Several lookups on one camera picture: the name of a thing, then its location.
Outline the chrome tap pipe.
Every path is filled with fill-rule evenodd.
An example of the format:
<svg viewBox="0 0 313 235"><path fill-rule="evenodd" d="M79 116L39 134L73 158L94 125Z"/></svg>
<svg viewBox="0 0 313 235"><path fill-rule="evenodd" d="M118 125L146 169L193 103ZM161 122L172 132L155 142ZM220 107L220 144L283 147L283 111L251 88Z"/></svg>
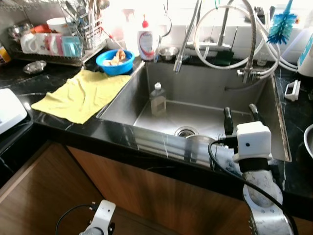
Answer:
<svg viewBox="0 0 313 235"><path fill-rule="evenodd" d="M203 0L197 0L196 2L196 6L194 8L195 10L195 14L194 16L192 17L192 20L191 20L191 24L190 24L190 35L191 35L191 27L194 27L194 37L196 36L196 31L201 29L201 19L203 18L203 16L201 16L201 5L202 5L202 2ZM218 38L217 38L217 41L216 42L208 42L206 41L206 43L203 43L200 46L198 47L195 47L197 49L201 49L201 48L204 48L204 49L212 49L212 50L215 50L215 51L225 51L225 50L232 50L233 48L233 44L225 44L225 36L226 36L226 29L227 29L227 23L228 23L228 16L229 16L229 13L230 13L230 8L229 7L226 7L225 10L223 10L222 12L222 22L221 24L217 24L219 25L219 27L221 27L221 30L220 30L220 33L218 35Z"/></svg>

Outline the light blue cup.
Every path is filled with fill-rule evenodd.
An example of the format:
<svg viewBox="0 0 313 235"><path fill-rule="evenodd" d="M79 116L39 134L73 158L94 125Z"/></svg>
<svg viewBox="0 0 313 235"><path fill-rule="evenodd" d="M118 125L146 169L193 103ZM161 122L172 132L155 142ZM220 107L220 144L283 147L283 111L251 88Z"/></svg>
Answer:
<svg viewBox="0 0 313 235"><path fill-rule="evenodd" d="M63 56L81 57L83 53L82 45L78 36L61 36Z"/></svg>

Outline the blue bottle brush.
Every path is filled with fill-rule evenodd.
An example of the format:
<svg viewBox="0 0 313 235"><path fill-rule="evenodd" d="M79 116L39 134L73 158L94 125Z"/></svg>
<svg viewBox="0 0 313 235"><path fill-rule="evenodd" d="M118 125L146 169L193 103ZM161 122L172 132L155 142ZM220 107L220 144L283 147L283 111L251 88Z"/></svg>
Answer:
<svg viewBox="0 0 313 235"><path fill-rule="evenodd" d="M288 44L293 25L297 21L297 14L291 12L293 0L289 0L284 11L273 16L272 27L268 31L267 43L281 45Z"/></svg>

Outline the white appliance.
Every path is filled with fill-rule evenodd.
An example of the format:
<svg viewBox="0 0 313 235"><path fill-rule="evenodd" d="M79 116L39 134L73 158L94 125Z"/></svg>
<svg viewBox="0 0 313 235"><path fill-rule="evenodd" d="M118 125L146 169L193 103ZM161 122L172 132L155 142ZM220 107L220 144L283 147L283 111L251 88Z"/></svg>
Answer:
<svg viewBox="0 0 313 235"><path fill-rule="evenodd" d="M9 88L0 88L0 135L18 125L27 111Z"/></svg>

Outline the chrome spring neck faucet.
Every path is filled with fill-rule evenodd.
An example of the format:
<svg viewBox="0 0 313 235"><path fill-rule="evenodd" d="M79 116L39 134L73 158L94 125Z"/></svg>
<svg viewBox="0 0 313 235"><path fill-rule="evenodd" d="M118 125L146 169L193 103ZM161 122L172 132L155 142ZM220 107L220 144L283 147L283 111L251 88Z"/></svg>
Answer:
<svg viewBox="0 0 313 235"><path fill-rule="evenodd" d="M205 56L201 55L200 49L196 48L199 46L198 45L198 31L199 30L195 31L194 41L192 42L192 49L196 51L196 53L198 54L198 56L200 57L203 63L212 67L213 69L218 69L218 70L235 69L236 67L239 67L240 65L245 64L246 66L244 67L244 69L238 71L239 74L242 76L244 82L252 81L254 77L257 77L259 81L263 80L264 78L271 76L273 72L280 65L280 54L279 54L280 48L273 47L270 43L267 43L268 28L264 24L262 24L260 20L257 18L256 12L253 9L252 4L250 4L249 0L241 0L246 6L245 10L238 6L232 6L233 1L235 0L229 0L228 4L224 6L216 6L215 9L210 9L201 19L201 25L203 24L203 20L205 20L205 18L209 14L211 14L213 11L216 11L219 8L226 9L226 7L228 7L230 9L232 8L232 9L241 11L249 20L251 20L252 38L250 39L249 56L235 65L226 66L226 67L217 66L217 65L213 65L212 63L209 63L208 61L206 61ZM179 50L178 56L175 59L174 72L176 73L178 73L181 69L182 60L183 60L183 57L185 56L186 45L188 43L188 40L190 39L190 33L189 33L190 24L191 22L189 23L189 26L186 29L185 37L183 38L182 43L181 43L181 49ZM194 35L194 27L191 27L191 35ZM257 72L257 71L254 71L252 67L253 57L256 54L257 50L260 50L262 46L265 46L268 49L270 55L275 59L275 62L273 63L272 67L270 67L270 69L262 71L262 72Z"/></svg>

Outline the white mug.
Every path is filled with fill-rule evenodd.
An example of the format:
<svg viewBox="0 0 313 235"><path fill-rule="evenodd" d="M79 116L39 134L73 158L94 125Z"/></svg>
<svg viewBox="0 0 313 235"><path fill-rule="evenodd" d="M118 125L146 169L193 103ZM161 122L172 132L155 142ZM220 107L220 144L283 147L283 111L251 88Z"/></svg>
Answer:
<svg viewBox="0 0 313 235"><path fill-rule="evenodd" d="M44 33L28 33L20 38L22 52L25 54L48 54Z"/></svg>

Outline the dark green sponge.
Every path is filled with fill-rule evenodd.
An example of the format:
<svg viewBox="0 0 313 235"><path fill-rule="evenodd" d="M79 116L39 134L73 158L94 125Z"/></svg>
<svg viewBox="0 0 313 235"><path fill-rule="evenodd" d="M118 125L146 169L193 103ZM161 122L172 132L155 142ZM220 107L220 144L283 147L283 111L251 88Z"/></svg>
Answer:
<svg viewBox="0 0 313 235"><path fill-rule="evenodd" d="M234 53L232 50L218 51L215 56L214 64L217 66L222 66L222 67L231 65L233 56L234 56Z"/></svg>

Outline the white bowl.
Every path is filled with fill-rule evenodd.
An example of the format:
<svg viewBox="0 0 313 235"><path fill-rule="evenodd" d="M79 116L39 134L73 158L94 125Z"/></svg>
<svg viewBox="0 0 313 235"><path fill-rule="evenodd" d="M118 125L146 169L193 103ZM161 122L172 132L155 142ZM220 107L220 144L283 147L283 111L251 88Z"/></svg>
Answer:
<svg viewBox="0 0 313 235"><path fill-rule="evenodd" d="M68 25L69 20L65 17L52 18L46 21L51 33L60 33L65 36L71 35L71 29Z"/></svg>

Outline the stainless steel sink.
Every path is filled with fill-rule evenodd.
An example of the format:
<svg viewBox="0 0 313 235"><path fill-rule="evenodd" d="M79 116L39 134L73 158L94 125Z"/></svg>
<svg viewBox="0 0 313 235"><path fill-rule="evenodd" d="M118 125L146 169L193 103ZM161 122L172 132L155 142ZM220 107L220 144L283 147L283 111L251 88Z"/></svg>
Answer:
<svg viewBox="0 0 313 235"><path fill-rule="evenodd" d="M216 138L224 131L223 109L229 107L235 125L253 121L249 104L254 103L263 123L272 132L273 158L290 162L279 92L273 76L255 84L243 84L233 70L184 65L180 72L168 63L142 62L132 78L97 117L141 127L167 135L177 128L194 127L199 134ZM155 83L166 92L166 113L153 116L150 92Z"/></svg>

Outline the blue plastic bowl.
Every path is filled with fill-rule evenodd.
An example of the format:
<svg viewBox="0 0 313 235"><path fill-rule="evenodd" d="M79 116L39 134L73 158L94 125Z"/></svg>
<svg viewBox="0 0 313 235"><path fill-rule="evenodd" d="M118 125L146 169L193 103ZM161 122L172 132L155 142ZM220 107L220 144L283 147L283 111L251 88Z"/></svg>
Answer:
<svg viewBox="0 0 313 235"><path fill-rule="evenodd" d="M136 58L135 54L131 51L123 50L127 59L119 65L105 65L105 60L112 60L118 52L118 50L108 50L104 53L96 56L96 64L100 66L103 72L109 76L116 76L121 74L126 74L130 72L134 67L134 59Z"/></svg>

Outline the small shallow steel dish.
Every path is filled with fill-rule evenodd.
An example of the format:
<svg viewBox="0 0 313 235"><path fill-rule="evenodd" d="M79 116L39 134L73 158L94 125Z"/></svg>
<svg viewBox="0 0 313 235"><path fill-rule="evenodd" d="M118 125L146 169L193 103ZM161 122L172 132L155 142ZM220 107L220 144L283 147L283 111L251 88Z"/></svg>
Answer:
<svg viewBox="0 0 313 235"><path fill-rule="evenodd" d="M44 60L33 61L27 65L25 65L22 69L25 74L34 75L40 74L44 71L45 67L47 66L47 62Z"/></svg>

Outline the white handled scrubber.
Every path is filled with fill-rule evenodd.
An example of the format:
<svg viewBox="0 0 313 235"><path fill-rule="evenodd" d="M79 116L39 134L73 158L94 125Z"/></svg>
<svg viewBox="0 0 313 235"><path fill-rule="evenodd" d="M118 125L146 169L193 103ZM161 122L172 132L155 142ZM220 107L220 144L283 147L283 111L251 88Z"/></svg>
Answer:
<svg viewBox="0 0 313 235"><path fill-rule="evenodd" d="M294 80L293 82L289 83L286 86L284 98L291 102L297 101L299 99L300 85L301 81L299 80Z"/></svg>

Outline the white red-capped soap bottle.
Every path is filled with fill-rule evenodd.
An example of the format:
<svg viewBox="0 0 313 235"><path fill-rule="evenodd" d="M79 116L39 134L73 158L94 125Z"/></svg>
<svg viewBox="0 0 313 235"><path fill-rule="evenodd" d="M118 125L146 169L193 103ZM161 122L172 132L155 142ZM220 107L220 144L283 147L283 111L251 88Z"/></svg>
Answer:
<svg viewBox="0 0 313 235"><path fill-rule="evenodd" d="M139 56L144 61L154 60L157 52L159 36L147 21L147 16L143 14L143 20L141 27L137 32L137 46L139 50Z"/></svg>

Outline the pink mug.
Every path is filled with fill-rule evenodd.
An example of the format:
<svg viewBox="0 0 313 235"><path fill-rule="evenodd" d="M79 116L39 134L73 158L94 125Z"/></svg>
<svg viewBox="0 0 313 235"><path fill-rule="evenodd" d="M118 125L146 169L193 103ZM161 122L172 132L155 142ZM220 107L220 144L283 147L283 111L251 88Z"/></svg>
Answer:
<svg viewBox="0 0 313 235"><path fill-rule="evenodd" d="M59 33L50 33L45 35L44 43L47 54L53 56L62 56L64 54L62 37L62 34Z"/></svg>

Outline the steel drain strainer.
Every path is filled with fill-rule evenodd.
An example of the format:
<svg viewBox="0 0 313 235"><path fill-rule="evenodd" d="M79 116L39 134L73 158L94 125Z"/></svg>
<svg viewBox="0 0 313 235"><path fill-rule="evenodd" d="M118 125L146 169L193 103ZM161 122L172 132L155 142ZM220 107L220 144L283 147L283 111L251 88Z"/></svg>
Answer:
<svg viewBox="0 0 313 235"><path fill-rule="evenodd" d="M183 137L183 138L186 138L190 135L197 135L197 134L199 134L199 132L194 127L188 127L188 126L177 128L177 130L175 130L174 132L175 136Z"/></svg>

